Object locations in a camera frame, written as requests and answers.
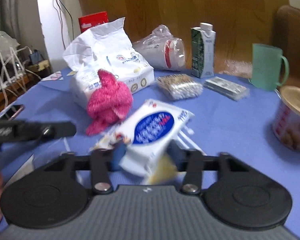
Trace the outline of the small white tissue packet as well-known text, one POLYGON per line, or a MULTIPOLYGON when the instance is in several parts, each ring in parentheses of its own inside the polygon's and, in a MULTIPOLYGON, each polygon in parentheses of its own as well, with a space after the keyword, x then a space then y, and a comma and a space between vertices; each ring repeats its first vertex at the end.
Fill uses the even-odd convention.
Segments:
POLYGON ((119 166, 136 176, 153 173, 170 141, 194 116, 191 111, 159 100, 147 99, 119 127, 114 137, 126 144, 119 166))

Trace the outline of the pink fluffy sock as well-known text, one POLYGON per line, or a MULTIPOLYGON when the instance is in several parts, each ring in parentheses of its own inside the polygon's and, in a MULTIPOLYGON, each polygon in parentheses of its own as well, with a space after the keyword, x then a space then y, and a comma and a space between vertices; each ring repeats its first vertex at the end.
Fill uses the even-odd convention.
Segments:
POLYGON ((87 114, 92 119, 86 129, 87 135, 103 132, 110 125, 124 120, 133 103, 133 96, 124 82, 104 69, 97 73, 101 87, 92 93, 87 104, 87 114))

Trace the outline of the silver wipes packet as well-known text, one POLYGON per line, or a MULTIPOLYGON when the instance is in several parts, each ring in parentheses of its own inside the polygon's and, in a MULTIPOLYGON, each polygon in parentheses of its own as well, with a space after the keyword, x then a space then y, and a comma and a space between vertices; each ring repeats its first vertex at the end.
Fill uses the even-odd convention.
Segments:
POLYGON ((203 86, 235 101, 250 94, 249 88, 217 76, 205 80, 203 86))

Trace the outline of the blue patterned tablecloth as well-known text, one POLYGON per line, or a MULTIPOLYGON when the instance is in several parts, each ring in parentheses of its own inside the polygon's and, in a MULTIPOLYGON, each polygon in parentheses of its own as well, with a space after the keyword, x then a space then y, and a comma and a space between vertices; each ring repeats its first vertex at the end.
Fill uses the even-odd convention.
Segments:
MULTIPOLYGON (((64 68, 60 80, 40 81, 19 97, 17 104, 24 106, 19 119, 69 120, 76 125, 76 135, 37 146, 24 142, 4 144, 0 152, 4 181, 8 181, 29 158, 39 166, 67 151, 87 155, 99 141, 99 135, 89 137, 85 133, 91 120, 73 101, 69 73, 70 69, 64 68)), ((271 127, 279 96, 255 88, 243 78, 232 76, 230 80, 247 87, 249 95, 234 101, 206 89, 197 98, 175 102, 176 106, 193 113, 181 140, 187 146, 197 145, 208 155, 230 153, 285 186, 293 199, 285 225, 300 237, 300 153, 283 146, 271 127)))

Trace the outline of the bagged paper cups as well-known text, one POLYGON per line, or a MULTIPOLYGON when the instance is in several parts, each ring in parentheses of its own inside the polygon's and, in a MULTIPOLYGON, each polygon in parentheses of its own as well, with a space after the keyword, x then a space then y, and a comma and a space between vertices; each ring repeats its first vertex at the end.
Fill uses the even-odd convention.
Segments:
POLYGON ((183 40, 174 37, 166 25, 159 25, 152 33, 133 43, 155 69, 182 71, 186 68, 186 53, 183 40))

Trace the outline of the white tissue pack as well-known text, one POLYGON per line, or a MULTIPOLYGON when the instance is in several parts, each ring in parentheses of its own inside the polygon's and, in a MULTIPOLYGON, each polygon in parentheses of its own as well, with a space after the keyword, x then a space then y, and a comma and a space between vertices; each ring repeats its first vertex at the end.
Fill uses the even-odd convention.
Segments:
POLYGON ((133 94, 154 82, 154 68, 133 48, 124 23, 122 17, 92 27, 76 37, 63 53, 64 61, 76 73, 70 81, 74 102, 83 108, 101 87, 99 69, 112 73, 133 94))

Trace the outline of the green plastic mug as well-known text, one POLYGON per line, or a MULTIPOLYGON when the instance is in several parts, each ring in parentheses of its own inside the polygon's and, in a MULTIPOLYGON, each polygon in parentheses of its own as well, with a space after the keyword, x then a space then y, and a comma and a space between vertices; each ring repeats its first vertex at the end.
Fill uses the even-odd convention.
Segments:
POLYGON ((289 62, 283 50, 266 44, 253 44, 252 77, 256 88, 274 91, 283 86, 289 77, 289 62))

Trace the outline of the biscuit can tan lid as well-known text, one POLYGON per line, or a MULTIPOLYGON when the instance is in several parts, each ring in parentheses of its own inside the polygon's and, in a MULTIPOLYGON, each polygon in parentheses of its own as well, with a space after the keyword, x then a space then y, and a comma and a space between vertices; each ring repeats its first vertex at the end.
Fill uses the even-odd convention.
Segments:
POLYGON ((273 132, 281 144, 300 152, 300 88, 284 86, 280 89, 280 98, 273 132))

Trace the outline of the green white drink carton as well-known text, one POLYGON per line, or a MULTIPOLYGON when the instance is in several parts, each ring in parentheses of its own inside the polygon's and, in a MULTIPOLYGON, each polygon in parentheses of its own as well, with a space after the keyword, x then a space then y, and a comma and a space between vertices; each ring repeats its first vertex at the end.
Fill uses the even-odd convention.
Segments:
POLYGON ((214 76, 215 39, 212 24, 191 28, 192 75, 197 78, 214 76))

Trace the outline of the red cereal box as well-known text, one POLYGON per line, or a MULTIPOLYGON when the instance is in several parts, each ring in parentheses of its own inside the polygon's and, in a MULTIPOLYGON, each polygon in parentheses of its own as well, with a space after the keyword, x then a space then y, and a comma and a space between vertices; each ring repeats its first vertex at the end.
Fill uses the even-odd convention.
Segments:
POLYGON ((108 21, 108 14, 106 11, 97 12, 78 18, 81 33, 97 25, 108 23, 108 21))

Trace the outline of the wooden board panel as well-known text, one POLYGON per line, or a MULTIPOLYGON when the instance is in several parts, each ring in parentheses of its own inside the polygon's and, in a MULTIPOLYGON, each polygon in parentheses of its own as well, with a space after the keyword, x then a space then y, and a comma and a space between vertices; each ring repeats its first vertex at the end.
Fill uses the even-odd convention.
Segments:
POLYGON ((183 40, 191 59, 191 28, 206 22, 216 32, 218 71, 251 67, 253 43, 269 44, 274 15, 289 0, 79 0, 82 12, 106 11, 110 20, 125 18, 125 31, 137 41, 160 24, 183 40))

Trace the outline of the brown chair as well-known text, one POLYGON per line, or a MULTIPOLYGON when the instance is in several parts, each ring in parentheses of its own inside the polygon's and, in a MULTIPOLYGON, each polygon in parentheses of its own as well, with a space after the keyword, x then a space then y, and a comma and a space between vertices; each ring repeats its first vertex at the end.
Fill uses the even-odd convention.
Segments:
POLYGON ((300 87, 300 9, 281 6, 275 16, 273 44, 289 62, 288 85, 300 87))

